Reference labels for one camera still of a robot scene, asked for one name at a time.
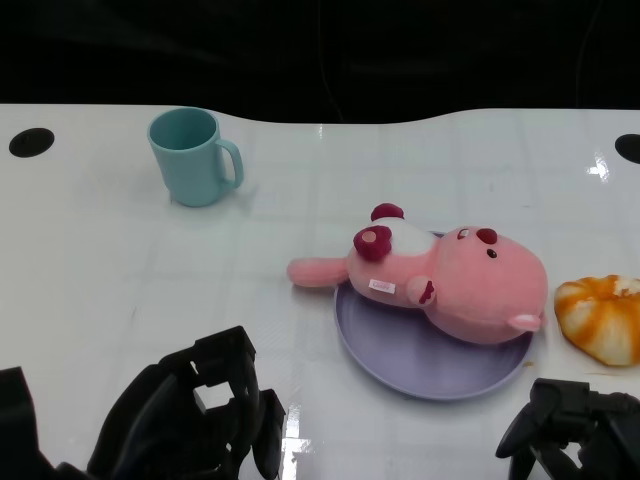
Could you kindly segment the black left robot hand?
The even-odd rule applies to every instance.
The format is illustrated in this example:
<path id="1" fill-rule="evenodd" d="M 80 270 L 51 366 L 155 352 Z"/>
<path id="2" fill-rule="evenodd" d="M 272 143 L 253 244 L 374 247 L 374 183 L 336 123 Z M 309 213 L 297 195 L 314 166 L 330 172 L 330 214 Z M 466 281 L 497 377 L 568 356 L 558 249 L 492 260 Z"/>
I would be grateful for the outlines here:
<path id="1" fill-rule="evenodd" d="M 285 411 L 258 386 L 236 326 L 146 367 L 111 408 L 87 472 L 95 479 L 236 479 L 247 455 L 278 476 Z"/>

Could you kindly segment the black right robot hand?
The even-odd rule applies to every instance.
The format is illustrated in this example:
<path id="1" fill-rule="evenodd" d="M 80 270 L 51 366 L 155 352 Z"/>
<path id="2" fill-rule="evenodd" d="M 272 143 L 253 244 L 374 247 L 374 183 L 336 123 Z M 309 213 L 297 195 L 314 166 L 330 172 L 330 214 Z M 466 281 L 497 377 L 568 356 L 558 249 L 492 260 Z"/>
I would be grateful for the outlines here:
<path id="1" fill-rule="evenodd" d="M 538 378 L 495 456 L 510 460 L 510 479 L 527 479 L 536 463 L 551 479 L 637 479 L 639 400 Z"/>

